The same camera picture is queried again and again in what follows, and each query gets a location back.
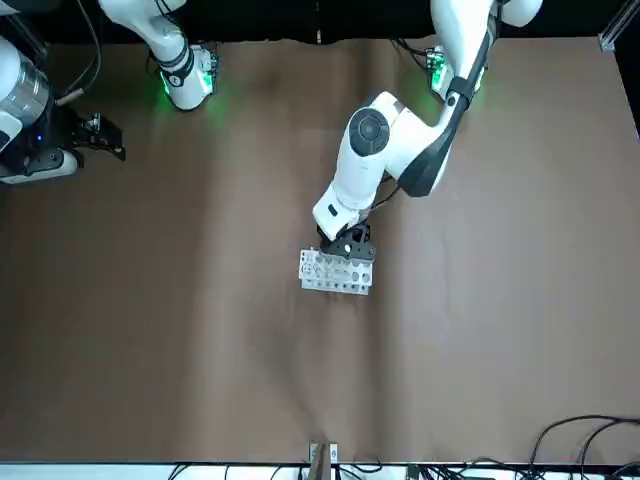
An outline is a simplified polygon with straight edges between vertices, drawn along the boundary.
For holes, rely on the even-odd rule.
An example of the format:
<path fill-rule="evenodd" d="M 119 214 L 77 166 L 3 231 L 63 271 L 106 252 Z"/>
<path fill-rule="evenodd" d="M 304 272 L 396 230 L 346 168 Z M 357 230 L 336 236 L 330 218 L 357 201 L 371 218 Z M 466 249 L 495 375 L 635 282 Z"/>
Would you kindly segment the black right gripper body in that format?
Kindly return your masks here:
<path fill-rule="evenodd" d="M 82 123 L 83 119 L 73 109 L 51 107 L 23 131 L 24 155 L 35 157 L 49 149 L 72 148 Z"/>

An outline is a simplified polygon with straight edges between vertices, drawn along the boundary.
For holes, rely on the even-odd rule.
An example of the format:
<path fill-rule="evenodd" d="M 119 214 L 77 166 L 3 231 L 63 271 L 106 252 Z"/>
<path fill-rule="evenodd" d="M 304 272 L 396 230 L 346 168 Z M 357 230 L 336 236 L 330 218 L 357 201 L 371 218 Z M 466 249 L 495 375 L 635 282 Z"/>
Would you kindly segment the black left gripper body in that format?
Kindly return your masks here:
<path fill-rule="evenodd" d="M 324 233 L 320 226 L 316 227 L 317 233 L 320 236 L 320 244 L 322 240 L 335 241 L 336 239 L 344 240 L 345 242 L 371 242 L 371 227 L 368 219 L 365 218 L 357 224 L 347 228 L 343 227 L 334 240 L 330 240 Z"/>

